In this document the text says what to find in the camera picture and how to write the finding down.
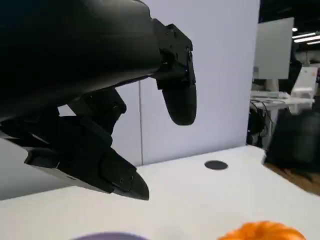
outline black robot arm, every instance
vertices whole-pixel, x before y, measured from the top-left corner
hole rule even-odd
[[[139,0],[12,0],[0,8],[0,133],[25,163],[74,185],[149,199],[112,148],[126,105],[115,87],[156,79],[171,119],[197,112],[192,42]],[[76,116],[60,116],[68,104]]]

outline small pumpkin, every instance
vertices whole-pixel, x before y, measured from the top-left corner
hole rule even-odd
[[[281,223],[261,221],[246,223],[218,240],[306,240],[297,230]]]

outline white table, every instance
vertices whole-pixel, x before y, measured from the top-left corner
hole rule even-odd
[[[150,200],[68,187],[0,202],[1,240],[70,240],[97,232],[150,240],[215,240],[246,222],[269,220],[320,239],[320,197],[262,166],[245,146],[138,169]],[[221,160],[227,170],[204,167]]]

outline purple object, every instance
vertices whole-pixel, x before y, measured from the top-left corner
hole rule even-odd
[[[136,236],[129,233],[97,233],[93,235],[88,235],[80,238],[76,238],[75,240],[147,240],[143,237]]]

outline ceiling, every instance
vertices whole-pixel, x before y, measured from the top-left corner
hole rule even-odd
[[[320,31],[320,0],[260,0],[259,22],[294,17],[294,35]],[[295,43],[298,51],[320,50],[320,44]]]

